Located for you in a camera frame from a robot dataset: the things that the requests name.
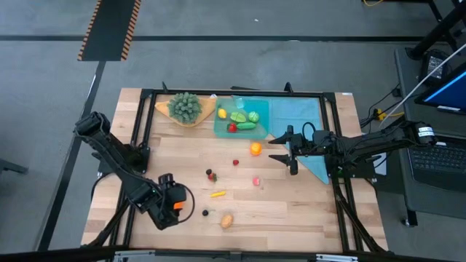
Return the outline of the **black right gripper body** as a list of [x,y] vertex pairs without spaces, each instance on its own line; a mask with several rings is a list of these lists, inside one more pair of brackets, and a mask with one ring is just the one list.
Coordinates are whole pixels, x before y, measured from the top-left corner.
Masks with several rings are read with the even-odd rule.
[[287,126],[286,135],[287,143],[289,147],[288,155],[288,167],[291,175],[296,175],[298,173],[298,161],[297,156],[301,156],[301,150],[304,145],[304,138],[301,133],[295,133],[292,125]]

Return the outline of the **monitor with blue screen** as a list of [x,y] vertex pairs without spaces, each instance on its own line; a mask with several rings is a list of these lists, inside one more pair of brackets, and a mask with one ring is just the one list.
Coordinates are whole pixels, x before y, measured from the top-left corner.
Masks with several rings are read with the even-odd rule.
[[456,114],[466,114],[466,69],[425,90],[415,99],[415,103]]

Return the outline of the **silver frame bracket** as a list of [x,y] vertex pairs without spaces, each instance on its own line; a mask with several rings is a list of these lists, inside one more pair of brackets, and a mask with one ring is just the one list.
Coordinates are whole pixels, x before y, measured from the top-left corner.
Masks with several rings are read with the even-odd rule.
[[154,256],[155,250],[124,250],[114,253],[112,262],[128,262],[130,258],[141,258],[147,256]]
[[315,262],[358,262],[358,258],[348,255],[317,254]]

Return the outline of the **black stand leg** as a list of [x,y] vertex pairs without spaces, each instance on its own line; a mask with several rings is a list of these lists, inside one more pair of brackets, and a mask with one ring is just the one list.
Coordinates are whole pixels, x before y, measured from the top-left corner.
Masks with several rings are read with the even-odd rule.
[[466,16],[466,0],[462,0],[439,24],[431,30],[413,49],[407,49],[406,54],[414,60],[419,60],[423,55],[446,35],[464,16]]

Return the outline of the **black desk caster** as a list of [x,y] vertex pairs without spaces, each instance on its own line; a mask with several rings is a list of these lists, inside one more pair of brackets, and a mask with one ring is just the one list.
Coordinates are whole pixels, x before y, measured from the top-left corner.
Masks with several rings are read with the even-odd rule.
[[401,219],[401,223],[407,227],[418,226],[418,219],[417,219],[416,212],[413,210],[407,210],[406,217]]

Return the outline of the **black laptop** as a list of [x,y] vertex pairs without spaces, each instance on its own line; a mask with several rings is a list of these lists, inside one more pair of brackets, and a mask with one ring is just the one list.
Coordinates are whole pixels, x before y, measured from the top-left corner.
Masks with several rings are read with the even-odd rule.
[[406,151],[401,161],[405,190],[428,186],[466,193],[465,139],[437,136],[424,127],[410,135],[400,131],[393,141]]

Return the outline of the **black chair leg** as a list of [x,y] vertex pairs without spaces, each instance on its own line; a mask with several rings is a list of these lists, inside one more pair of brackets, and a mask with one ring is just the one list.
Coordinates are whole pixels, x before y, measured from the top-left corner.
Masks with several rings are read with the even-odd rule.
[[3,171],[12,171],[19,174],[26,174],[28,172],[28,168],[4,159],[0,159],[0,174],[2,174]]

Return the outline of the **tan cloth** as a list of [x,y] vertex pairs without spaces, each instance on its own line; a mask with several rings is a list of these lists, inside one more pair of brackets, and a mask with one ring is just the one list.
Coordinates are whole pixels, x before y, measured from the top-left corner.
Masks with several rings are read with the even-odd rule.
[[202,112],[197,117],[197,119],[192,124],[183,124],[178,120],[174,119],[173,117],[169,116],[169,109],[168,109],[168,101],[165,102],[156,102],[155,109],[157,109],[160,113],[165,115],[168,119],[172,120],[176,124],[182,127],[195,127],[201,122],[203,122],[206,118],[208,118],[216,109],[216,99],[215,98],[200,98],[200,105],[202,107]]

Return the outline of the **green potted plant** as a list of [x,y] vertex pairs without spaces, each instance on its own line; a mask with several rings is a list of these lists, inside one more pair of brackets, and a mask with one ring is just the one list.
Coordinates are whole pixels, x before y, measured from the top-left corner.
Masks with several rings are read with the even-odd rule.
[[169,117],[182,124],[193,124],[202,113],[200,99],[188,92],[178,93],[168,103]]

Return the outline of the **teal translucent tupperware container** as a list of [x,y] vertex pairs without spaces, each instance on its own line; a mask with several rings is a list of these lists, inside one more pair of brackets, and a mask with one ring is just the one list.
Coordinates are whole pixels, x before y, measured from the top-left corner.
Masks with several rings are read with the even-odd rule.
[[[227,112],[225,119],[218,117],[218,109],[224,109]],[[260,119],[253,130],[238,130],[234,133],[227,132],[227,125],[235,123],[230,119],[232,112],[244,114],[248,120],[248,114],[255,111],[259,114]],[[238,138],[248,140],[263,140],[269,134],[269,102],[261,98],[244,98],[230,96],[227,98],[218,98],[216,102],[216,112],[214,117],[214,133],[220,138]]]

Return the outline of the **light blue cloth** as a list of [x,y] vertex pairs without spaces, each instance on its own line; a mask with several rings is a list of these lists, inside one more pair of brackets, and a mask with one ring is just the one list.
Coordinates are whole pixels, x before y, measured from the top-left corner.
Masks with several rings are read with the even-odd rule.
[[[293,126],[295,133],[302,133],[306,122],[312,123],[316,130],[324,130],[318,98],[233,97],[235,103],[243,104],[243,108],[252,99],[266,100],[269,103],[269,134],[276,138],[284,134],[288,125]],[[323,156],[298,156],[296,159],[322,183],[329,184]]]

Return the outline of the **black labelled power brick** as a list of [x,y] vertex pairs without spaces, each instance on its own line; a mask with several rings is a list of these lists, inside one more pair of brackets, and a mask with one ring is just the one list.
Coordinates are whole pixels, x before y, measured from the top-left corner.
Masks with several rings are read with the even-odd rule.
[[439,69],[437,68],[449,54],[439,49],[432,49],[428,51],[422,58],[422,66],[420,71],[421,79],[425,78],[423,82],[426,86],[433,86],[441,83],[448,73],[451,71],[449,63],[444,63]]

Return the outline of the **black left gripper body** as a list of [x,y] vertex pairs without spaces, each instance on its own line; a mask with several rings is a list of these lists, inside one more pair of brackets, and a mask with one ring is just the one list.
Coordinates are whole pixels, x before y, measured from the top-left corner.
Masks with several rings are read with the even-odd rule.
[[159,230],[179,224],[181,210],[174,210],[176,202],[186,201],[186,189],[173,179],[172,173],[166,173],[158,177],[159,187],[162,190],[162,197],[157,203],[157,211],[154,214],[154,221]]

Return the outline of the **black orange-striped floor ramp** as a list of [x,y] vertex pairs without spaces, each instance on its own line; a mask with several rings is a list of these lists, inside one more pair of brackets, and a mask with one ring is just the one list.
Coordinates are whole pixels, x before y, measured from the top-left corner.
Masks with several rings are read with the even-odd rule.
[[97,0],[78,61],[126,61],[141,0]]

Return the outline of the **dark grey desk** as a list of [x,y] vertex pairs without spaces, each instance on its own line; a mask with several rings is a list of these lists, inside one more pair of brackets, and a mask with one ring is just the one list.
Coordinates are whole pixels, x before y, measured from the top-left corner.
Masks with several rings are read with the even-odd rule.
[[[415,103],[415,98],[415,94],[411,95],[402,105],[405,119],[431,125],[437,136],[466,140],[466,114],[439,111],[434,107]],[[406,157],[406,151],[400,149],[394,153],[394,156],[400,162],[402,178],[404,164],[401,161]],[[407,210],[466,219],[466,193],[444,191],[428,186],[417,186],[407,191],[405,186],[403,187]]]

